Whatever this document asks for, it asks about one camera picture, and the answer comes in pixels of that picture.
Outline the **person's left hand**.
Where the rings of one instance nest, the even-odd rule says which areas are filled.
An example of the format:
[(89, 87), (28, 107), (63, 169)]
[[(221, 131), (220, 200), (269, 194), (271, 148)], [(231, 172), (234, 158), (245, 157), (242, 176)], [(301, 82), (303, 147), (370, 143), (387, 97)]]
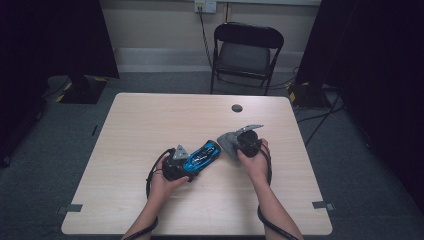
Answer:
[(166, 158), (167, 156), (162, 157), (154, 168), (148, 197), (149, 201), (165, 203), (175, 189), (187, 183), (189, 180), (187, 176), (173, 181), (167, 180), (162, 170), (162, 164)]

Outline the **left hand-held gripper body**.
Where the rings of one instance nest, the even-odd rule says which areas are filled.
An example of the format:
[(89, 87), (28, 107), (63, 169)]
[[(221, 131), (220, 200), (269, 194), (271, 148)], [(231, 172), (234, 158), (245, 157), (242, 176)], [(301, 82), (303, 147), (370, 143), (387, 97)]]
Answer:
[(182, 165), (188, 157), (189, 154), (182, 145), (172, 148), (169, 156), (162, 164), (164, 177), (169, 181), (173, 181), (183, 176), (187, 176), (188, 172), (182, 169)]

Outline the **grey tape strip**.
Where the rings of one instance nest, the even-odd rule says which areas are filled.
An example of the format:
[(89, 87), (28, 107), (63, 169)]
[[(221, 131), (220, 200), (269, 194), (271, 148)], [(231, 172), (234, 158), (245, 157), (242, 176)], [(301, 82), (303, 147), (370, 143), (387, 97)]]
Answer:
[(335, 206), (331, 202), (325, 201), (316, 201), (312, 203), (314, 209), (326, 209), (328, 211), (333, 211)]
[(68, 204), (66, 206), (60, 206), (56, 213), (66, 215), (68, 212), (80, 212), (82, 207), (82, 204)]

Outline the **blue toy car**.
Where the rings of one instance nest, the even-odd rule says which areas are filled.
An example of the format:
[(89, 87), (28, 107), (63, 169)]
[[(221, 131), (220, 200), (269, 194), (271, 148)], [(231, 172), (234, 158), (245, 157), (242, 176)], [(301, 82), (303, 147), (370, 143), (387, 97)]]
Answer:
[(215, 161), (221, 153), (221, 147), (213, 140), (208, 140), (202, 147), (194, 151), (185, 160), (182, 169), (191, 174), (198, 174), (213, 161)]

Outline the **white wall socket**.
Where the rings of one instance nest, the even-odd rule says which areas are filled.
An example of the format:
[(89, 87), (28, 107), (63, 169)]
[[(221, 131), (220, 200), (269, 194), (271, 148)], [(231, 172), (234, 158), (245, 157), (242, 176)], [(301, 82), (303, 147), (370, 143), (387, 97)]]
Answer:
[(195, 0), (194, 11), (196, 13), (215, 14), (217, 10), (216, 0)]

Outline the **person's right hand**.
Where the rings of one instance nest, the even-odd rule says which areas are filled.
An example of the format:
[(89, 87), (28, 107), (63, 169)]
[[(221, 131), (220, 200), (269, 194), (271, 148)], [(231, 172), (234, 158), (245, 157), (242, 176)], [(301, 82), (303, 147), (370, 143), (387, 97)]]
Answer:
[(271, 156), (268, 142), (265, 139), (261, 140), (261, 148), (254, 157), (247, 157), (241, 150), (237, 151), (237, 155), (254, 186), (270, 185), (270, 177), (272, 176)]

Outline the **black folding chair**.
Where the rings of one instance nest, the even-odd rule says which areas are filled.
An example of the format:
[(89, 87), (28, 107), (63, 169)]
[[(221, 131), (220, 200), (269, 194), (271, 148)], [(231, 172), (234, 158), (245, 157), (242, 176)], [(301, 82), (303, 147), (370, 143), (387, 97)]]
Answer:
[(268, 94), (283, 35), (272, 27), (226, 22), (214, 30), (210, 93), (221, 74), (261, 80)]

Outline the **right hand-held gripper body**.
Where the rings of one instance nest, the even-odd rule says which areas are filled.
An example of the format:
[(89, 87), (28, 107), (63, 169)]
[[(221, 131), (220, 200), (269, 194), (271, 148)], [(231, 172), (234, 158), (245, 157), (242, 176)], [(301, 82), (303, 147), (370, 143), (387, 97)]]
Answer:
[(240, 150), (245, 156), (252, 158), (261, 149), (262, 141), (259, 139), (255, 129), (261, 128), (261, 125), (247, 125), (238, 129), (236, 134), (236, 150)]

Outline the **black stand base yellow tape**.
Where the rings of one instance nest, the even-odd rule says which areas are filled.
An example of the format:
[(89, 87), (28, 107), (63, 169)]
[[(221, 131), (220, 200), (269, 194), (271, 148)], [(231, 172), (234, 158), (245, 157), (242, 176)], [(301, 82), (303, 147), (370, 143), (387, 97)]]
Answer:
[(293, 106), (305, 108), (329, 108), (330, 102), (323, 86), (315, 86), (309, 82), (286, 86), (289, 100)]

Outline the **black curtain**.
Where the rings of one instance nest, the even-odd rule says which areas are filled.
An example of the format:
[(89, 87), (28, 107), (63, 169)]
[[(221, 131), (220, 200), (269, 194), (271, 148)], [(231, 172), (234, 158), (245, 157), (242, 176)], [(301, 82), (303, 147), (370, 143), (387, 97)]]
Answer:
[(0, 0), (0, 168), (72, 74), (119, 76), (100, 0)]
[(321, 0), (296, 81), (340, 88), (424, 214), (424, 0)]

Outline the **grey cloth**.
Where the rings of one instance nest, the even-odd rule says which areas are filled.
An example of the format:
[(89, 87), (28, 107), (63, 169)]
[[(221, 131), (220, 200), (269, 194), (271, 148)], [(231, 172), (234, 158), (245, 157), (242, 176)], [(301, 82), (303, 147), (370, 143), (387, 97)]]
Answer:
[(227, 132), (217, 138), (221, 148), (235, 161), (238, 160), (238, 149), (240, 148), (238, 134), (236, 132)]

